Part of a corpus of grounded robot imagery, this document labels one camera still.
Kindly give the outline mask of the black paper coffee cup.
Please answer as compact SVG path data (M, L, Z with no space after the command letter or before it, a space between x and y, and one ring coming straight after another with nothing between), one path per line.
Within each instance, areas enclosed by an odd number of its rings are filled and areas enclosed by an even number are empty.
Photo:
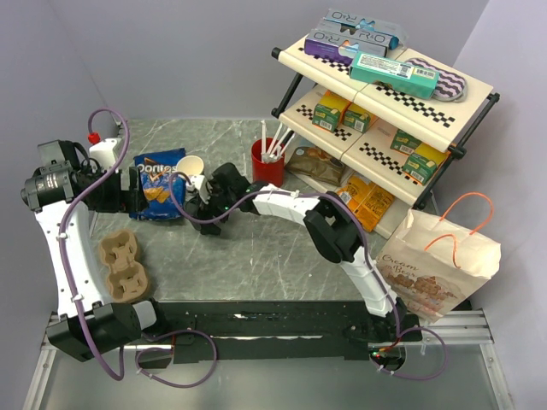
M203 201L199 196L194 196L189 199L184 206L184 210L192 217L198 218L203 210Z

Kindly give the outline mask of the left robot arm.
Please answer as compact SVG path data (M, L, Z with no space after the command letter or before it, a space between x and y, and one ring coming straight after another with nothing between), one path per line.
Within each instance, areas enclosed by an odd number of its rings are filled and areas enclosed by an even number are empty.
M143 294L149 282L138 262L136 237L128 230L107 237L100 248L112 276L103 279L90 243L90 213L131 214L147 206L140 173L129 169L129 187L121 186L120 138L90 136L92 145L54 140L38 146L42 161L27 179L21 199L33 212L50 250L58 295L58 320L49 325L49 342L80 362L122 348L144 337L159 343L169 323L157 303Z

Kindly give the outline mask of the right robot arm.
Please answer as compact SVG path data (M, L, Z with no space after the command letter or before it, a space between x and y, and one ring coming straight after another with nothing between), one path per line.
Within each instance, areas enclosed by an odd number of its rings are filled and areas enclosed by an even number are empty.
M318 253L340 266L359 291L374 317L374 333L387 341L401 333L406 307L381 277L364 229L337 194L301 194L264 180L251 183L232 163L218 167L210 179L183 173L177 177L186 182L191 198L175 206L196 230L204 235L220 234L220 223L237 209L304 226Z

